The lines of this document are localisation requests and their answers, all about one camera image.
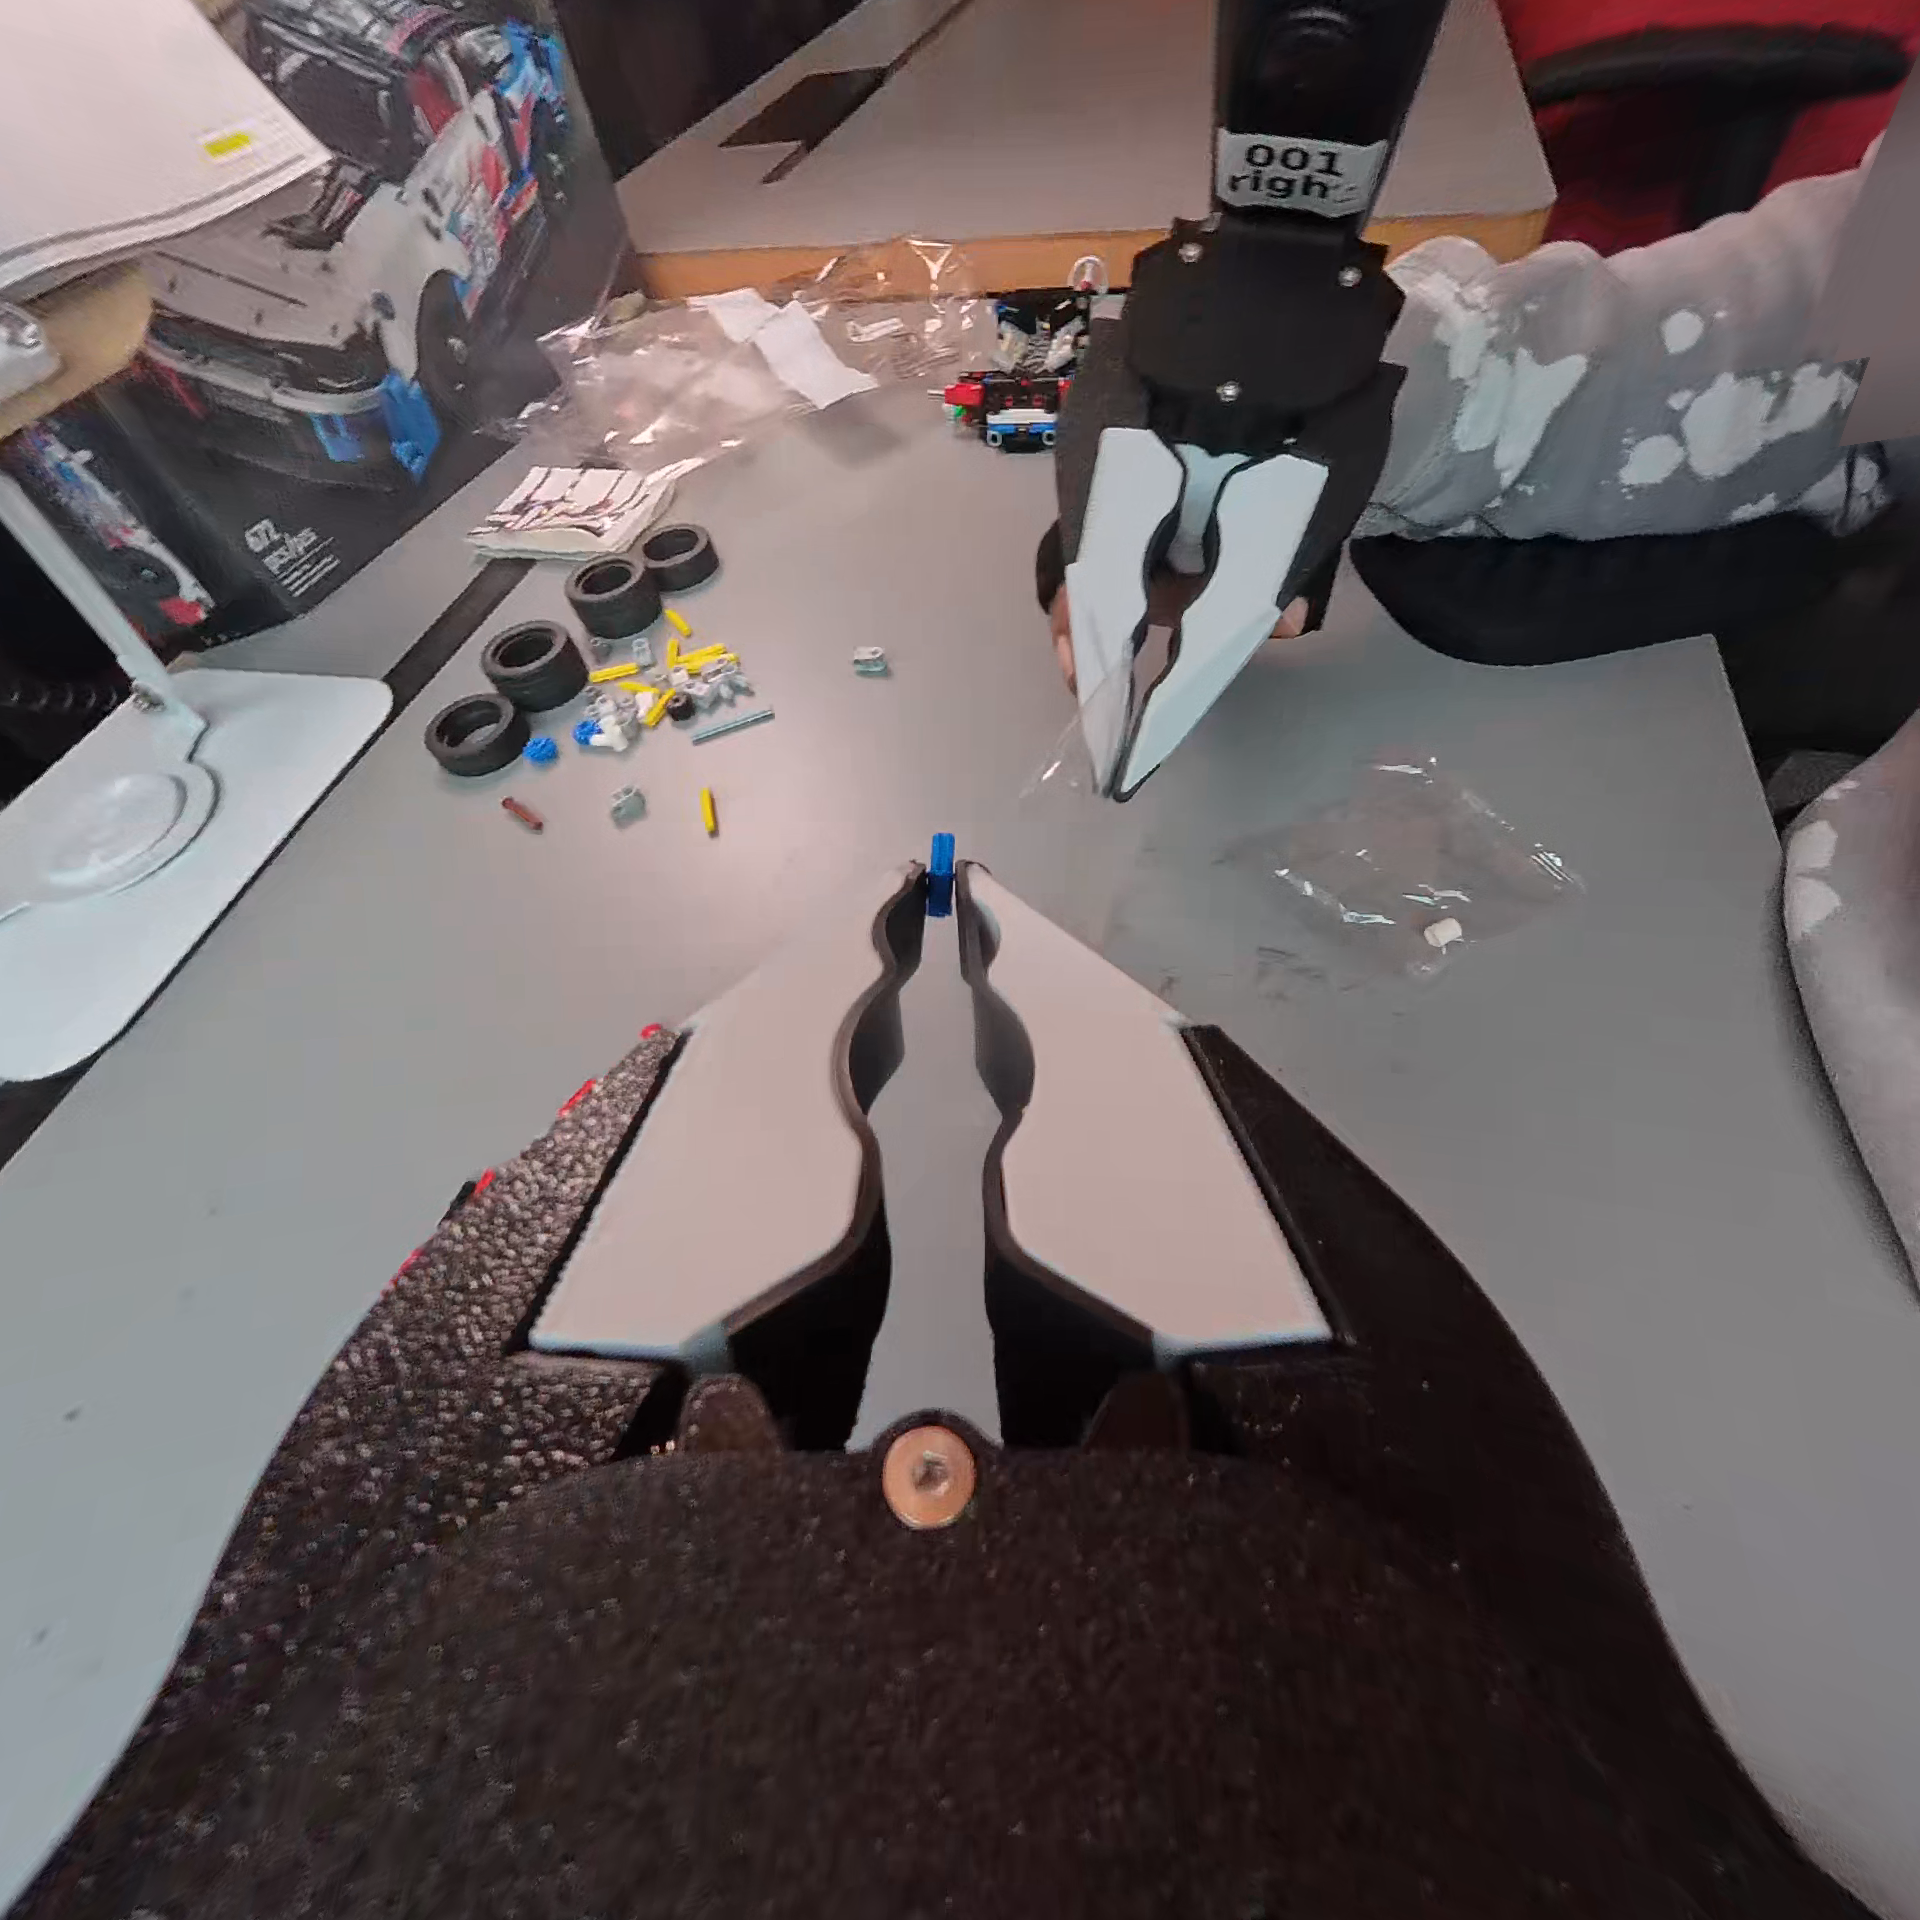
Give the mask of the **person's grey hoodie torso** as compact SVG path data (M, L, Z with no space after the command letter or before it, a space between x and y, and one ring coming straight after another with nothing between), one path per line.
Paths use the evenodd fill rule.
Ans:
M1916 719L1793 820L1782 921L1821 1068L1916 1276Z

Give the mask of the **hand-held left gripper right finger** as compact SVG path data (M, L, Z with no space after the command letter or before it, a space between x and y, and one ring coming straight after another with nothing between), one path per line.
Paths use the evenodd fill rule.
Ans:
M975 861L954 908L1007 1251L1162 1360L1328 1345L1186 1018Z

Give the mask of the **toy car set box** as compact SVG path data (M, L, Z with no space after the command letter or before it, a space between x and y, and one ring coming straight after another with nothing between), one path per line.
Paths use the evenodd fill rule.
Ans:
M347 585L506 452L624 228L551 4L209 4L323 149L140 263L127 368L4 469L170 659Z

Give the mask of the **grey desk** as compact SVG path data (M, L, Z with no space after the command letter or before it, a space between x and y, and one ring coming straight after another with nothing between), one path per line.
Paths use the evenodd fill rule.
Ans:
M1020 803L1063 730L1044 458L885 390L684 482L689 607L777 717L446 779L426 717L553 575L456 605L514 452L321 611L207 657L413 702L4 1164L4 1903L151 1705L254 1479L467 1177L831 889L949 829L1223 1027L1487 1289L1614 1500L1718 1726L1864 1901L1916 1916L1916 1296L1789 977L1780 842L1716 644L1498 669L1354 579L1132 805ZM855 648L887 652L861 678ZM1429 756L1586 893L1427 984L1257 958L1216 857ZM700 790L719 799L708 839ZM530 833L499 801L545 818Z

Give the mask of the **white lamp base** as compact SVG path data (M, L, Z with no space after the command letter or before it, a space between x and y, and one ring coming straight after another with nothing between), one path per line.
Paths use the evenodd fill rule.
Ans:
M2 1074L39 1083L101 1055L383 732L379 678L172 669L4 474L4 629L47 598L108 652L105 712L2 814Z

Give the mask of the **stack of white paper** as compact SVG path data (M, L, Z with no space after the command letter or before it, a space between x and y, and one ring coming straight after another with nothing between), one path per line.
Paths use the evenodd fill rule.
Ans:
M192 2L2 6L2 293L30 301L323 170Z

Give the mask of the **wood edged table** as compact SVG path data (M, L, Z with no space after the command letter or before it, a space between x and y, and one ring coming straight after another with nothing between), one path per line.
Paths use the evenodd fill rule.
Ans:
M1115 282L1212 185L1205 4L861 4L616 187L648 291L958 243L977 276Z

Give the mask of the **sticker sheet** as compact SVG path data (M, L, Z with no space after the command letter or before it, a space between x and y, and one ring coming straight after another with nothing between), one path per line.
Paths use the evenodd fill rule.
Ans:
M467 547L486 560L590 562L629 553L667 512L678 482L706 467L702 458L654 469L532 467L467 532Z

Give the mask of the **flat clear plastic bag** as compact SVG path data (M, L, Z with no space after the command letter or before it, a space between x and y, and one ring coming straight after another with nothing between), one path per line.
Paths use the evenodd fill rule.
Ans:
M1429 756L1360 762L1328 803L1238 837L1216 865L1259 960L1343 988L1425 986L1586 893L1561 852ZM1451 951L1423 941L1440 917L1466 932Z

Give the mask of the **red and black chair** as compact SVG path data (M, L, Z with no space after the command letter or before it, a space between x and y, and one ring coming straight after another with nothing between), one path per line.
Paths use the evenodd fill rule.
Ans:
M1554 183L1599 254L1851 170L1916 62L1914 2L1500 2Z

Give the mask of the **partly built toy car chassis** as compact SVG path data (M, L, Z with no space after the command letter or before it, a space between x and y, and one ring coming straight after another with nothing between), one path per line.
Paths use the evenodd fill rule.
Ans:
M1098 276L992 301L988 362L941 392L947 422L997 452L1048 452L1091 331Z

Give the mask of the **person's right forearm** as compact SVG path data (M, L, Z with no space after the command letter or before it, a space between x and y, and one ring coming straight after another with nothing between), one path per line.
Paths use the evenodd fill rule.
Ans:
M1354 540L1623 540L1776 517L1860 532L1916 480L1907 443L1843 446L1862 364L1808 329L1877 138L1845 172L1617 254L1401 254L1390 448Z

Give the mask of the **pile of small toy pins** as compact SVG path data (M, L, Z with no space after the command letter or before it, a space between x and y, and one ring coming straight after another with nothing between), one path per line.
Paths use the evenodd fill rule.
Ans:
M648 1025L644 1025L644 1027L639 1029L639 1033L637 1033L637 1037L635 1037L635 1046L637 1046L637 1048L646 1048L646 1046L657 1044L657 1042L676 1042L678 1037L680 1037L680 1033L678 1033L676 1027L669 1027L669 1025L663 1022L663 1020L652 1020L652 1022L648 1022ZM611 1072L616 1072L616 1070L622 1068L624 1063L626 1063L626 1057L622 1057L620 1061L616 1061L607 1072L601 1072L601 1074L594 1074L594 1076L585 1078L585 1081L577 1087L577 1091L573 1091L573 1093L564 1100L564 1104L555 1111L555 1121L568 1117L577 1106L581 1106L585 1100L594 1098L594 1096L601 1091L601 1087L605 1085L605 1081L611 1076ZM461 1188L456 1188L456 1190L452 1192L448 1205L443 1208L443 1212L441 1212L441 1216L439 1216L439 1220L437 1220L437 1227L430 1229L430 1233L428 1233L424 1240L420 1240L420 1244L407 1255L407 1259L403 1259L403 1261L396 1266L394 1274L387 1279L387 1283L385 1283L385 1287L383 1287L381 1291L392 1291L392 1289L396 1289L396 1287L409 1276L409 1272L420 1263L422 1255L426 1253L426 1244L437 1236L439 1227L448 1225L448 1223L450 1223L452 1218L456 1218L456 1216L458 1216L458 1214L461 1214L474 1199L478 1199L480 1195L484 1195L484 1192L497 1182L499 1171L502 1171L499 1164L489 1164L489 1167L484 1167L478 1175L469 1177Z

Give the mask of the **crumpled large clear plastic bags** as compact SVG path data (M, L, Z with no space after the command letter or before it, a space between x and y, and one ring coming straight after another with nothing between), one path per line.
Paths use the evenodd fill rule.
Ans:
M799 299L829 347L878 379L865 396L906 387L941 405L949 381L988 362L997 297L1068 286L1083 273L1098 276L1104 295L1113 288L1102 254L1081 254L1061 276L1018 284L988 276L960 243L900 237L855 245L764 286L728 291L753 288L775 303ZM710 461L777 422L865 398L827 411L807 407L777 383L756 349L728 342L689 299L611 297L592 319L547 336L540 349L560 385L527 405L517 430L579 465L654 469Z

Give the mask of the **small clear plastic bag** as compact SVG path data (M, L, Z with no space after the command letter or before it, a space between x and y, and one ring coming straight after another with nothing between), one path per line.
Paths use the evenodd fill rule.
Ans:
M1072 693L1070 717L1020 790L1020 803L1068 807L1130 803L1158 773L1141 751L1145 672L1121 663Z

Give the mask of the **pile of yellow grey parts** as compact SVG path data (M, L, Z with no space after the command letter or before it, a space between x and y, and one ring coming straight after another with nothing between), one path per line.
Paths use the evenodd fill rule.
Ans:
M723 644L704 644L684 611L667 605L644 635L592 641L581 719L601 721L609 736L605 753L624 753L657 728L693 725L721 706L753 697L738 654Z

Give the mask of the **white paper label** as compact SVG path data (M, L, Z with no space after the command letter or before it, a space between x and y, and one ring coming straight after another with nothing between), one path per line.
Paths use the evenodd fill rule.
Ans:
M691 297L689 308L712 316L728 342L756 349L777 383L816 411L878 390L872 372L852 368L829 347L799 299L775 303L753 288L738 288Z

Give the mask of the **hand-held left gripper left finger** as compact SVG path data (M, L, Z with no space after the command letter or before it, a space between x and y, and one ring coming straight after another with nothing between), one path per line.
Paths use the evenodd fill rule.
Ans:
M721 1358L844 1261L880 1197L926 863L831 889L684 1025L534 1317L551 1356Z

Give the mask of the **tan rounded board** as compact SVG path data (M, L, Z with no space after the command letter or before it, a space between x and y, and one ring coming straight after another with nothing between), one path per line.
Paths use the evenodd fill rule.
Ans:
M54 366L4 396L2 439L123 372L144 344L153 299L138 263L118 260L24 301L22 312L39 327Z

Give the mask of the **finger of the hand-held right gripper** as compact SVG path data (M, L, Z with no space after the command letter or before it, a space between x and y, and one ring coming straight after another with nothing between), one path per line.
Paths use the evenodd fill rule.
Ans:
M1072 672L1091 790L1132 796L1192 728L1192 663L1169 644L1139 682L1156 551L1177 525L1186 467L1147 428L1109 428L1072 562Z
M1294 452L1223 480L1210 521L1214 560L1182 616L1180 644L1130 721L1117 760L1119 799L1132 799L1164 764L1270 637L1291 601L1285 583L1326 484L1328 467Z

